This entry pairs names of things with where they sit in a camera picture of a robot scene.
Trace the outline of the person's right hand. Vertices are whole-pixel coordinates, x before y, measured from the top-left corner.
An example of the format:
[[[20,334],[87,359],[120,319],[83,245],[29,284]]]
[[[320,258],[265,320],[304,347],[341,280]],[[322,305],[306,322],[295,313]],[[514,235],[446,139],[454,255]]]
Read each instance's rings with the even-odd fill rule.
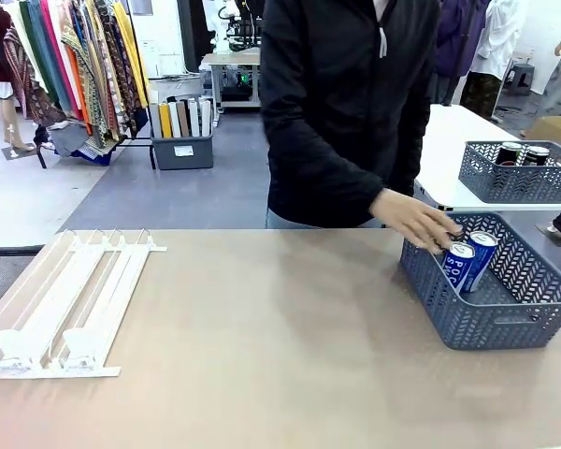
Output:
[[[434,254],[449,249],[452,237],[462,232],[462,227],[443,211],[390,189],[377,195],[369,212],[408,242]]]

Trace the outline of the blue Pocari Sweat can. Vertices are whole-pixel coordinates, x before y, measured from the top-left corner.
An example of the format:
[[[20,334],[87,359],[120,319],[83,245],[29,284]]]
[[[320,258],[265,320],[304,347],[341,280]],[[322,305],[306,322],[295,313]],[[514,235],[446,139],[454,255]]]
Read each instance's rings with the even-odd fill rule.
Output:
[[[478,290],[482,276],[496,252],[498,243],[499,240],[488,232],[473,231],[470,233],[468,244],[474,248],[475,256],[461,288],[463,293],[473,293]]]
[[[474,247],[464,242],[454,242],[445,252],[442,269],[457,294],[463,288],[474,259]]]

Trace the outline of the grey plastic lattice basket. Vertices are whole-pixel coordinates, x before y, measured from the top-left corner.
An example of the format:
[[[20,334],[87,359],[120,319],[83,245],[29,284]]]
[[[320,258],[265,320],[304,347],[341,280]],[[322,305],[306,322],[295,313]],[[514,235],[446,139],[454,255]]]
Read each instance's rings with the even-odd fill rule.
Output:
[[[561,146],[545,140],[514,141],[524,149],[514,167],[495,164],[505,141],[468,141],[459,180],[478,199],[491,204],[561,204]],[[523,166],[528,146],[550,150],[543,167]]]
[[[455,350],[541,348],[561,327],[561,271],[505,219],[492,212],[461,212],[459,241],[475,231],[496,238],[496,251],[479,288],[456,290],[445,257],[404,242],[400,263],[443,343]]]

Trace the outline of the person's right forearm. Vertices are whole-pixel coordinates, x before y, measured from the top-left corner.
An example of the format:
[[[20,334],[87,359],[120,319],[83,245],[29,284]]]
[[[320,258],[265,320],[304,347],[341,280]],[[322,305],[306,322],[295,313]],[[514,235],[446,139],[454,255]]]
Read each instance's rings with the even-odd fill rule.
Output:
[[[301,225],[357,227],[372,218],[370,206],[385,187],[380,176],[333,151],[272,145],[268,162],[268,208]]]

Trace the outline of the white can dispenser rack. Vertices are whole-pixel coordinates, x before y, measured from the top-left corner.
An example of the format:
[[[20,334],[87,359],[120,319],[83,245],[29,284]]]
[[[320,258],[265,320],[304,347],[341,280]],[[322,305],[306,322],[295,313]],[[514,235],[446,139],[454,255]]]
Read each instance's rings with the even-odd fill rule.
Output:
[[[115,378],[108,356],[159,245],[146,229],[68,230],[0,299],[0,380]]]

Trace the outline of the white side table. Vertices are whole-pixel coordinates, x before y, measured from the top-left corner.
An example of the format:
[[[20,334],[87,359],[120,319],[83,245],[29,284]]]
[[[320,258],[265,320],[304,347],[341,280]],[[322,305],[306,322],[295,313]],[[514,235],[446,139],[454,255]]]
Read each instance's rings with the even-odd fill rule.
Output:
[[[489,204],[458,179],[469,140],[514,140],[515,136],[459,105],[431,107],[415,197],[445,210],[561,211],[561,204]]]

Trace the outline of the brown cardboard box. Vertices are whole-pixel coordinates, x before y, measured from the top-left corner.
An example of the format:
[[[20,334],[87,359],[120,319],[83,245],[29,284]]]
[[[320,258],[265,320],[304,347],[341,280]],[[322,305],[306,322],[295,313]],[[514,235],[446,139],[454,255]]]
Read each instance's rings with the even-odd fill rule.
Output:
[[[561,116],[538,118],[525,133],[529,140],[548,140],[561,145]]]

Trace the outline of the grey plastic stool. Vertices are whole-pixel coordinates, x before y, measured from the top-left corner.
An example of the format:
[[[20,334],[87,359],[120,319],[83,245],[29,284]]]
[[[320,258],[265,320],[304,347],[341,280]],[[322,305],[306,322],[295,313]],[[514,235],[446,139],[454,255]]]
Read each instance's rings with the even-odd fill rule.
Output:
[[[527,63],[513,63],[507,73],[505,88],[511,96],[530,96],[535,67]]]

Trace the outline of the mannequin in purple coat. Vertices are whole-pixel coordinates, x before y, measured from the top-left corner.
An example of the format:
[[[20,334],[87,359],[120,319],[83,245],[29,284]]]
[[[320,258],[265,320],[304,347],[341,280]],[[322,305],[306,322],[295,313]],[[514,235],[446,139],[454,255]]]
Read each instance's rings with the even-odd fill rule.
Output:
[[[452,101],[462,77],[464,51],[476,4],[477,0],[440,0],[437,51],[429,90],[433,104],[448,105]]]

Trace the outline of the mannequin in white coat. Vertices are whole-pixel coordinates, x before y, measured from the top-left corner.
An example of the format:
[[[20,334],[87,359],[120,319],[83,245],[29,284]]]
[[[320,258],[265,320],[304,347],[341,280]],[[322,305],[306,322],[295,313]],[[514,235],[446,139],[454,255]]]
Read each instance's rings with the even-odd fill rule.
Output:
[[[529,0],[491,0],[460,105],[490,121],[527,15]]]

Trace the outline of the white fabric roll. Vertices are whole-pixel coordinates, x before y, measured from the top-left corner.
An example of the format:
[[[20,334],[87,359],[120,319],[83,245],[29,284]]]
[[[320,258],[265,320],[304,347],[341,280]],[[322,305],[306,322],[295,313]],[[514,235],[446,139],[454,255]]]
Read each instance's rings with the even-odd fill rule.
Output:
[[[201,98],[200,102],[200,117],[201,117],[201,136],[207,138],[212,132],[212,105],[211,101],[207,98]]]
[[[172,137],[173,138],[180,138],[181,137],[181,129],[180,129],[180,119],[178,114],[177,102],[176,101],[169,101],[167,103],[169,114],[170,114],[170,122],[172,128]]]
[[[192,136],[200,137],[201,136],[201,129],[200,129],[200,121],[199,121],[199,106],[198,102],[194,98],[190,98],[187,100],[187,107],[189,110],[190,115],[190,125],[191,125],[191,133]]]

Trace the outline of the grey storage bin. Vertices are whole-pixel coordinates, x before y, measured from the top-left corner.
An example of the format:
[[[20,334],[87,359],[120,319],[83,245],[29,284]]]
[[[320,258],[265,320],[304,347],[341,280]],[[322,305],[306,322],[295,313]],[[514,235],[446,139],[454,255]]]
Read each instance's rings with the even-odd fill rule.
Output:
[[[155,165],[160,170],[213,168],[212,136],[153,138]]]

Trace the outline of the brown fabric roll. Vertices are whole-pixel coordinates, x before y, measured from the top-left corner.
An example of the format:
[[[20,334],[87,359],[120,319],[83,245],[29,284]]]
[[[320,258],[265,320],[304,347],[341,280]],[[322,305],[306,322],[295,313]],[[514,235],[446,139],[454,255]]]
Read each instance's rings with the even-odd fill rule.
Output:
[[[190,132],[186,101],[179,100],[176,102],[176,106],[177,106],[177,113],[179,117],[181,136],[183,138],[188,138],[191,135],[191,132]]]

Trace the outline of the white partition board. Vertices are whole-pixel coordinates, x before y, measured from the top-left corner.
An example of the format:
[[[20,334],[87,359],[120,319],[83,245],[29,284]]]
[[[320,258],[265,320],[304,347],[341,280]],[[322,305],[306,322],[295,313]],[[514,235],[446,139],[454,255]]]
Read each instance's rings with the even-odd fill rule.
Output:
[[[186,73],[177,0],[128,0],[150,80]]]

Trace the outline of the rack of colourful garments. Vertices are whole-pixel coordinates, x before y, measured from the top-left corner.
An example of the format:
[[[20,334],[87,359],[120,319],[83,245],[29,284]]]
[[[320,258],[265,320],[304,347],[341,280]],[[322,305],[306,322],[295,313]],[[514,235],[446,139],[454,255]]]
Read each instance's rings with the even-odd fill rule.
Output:
[[[55,153],[105,166],[150,121],[147,76],[121,0],[12,0],[2,39],[26,119],[77,124],[85,139]]]

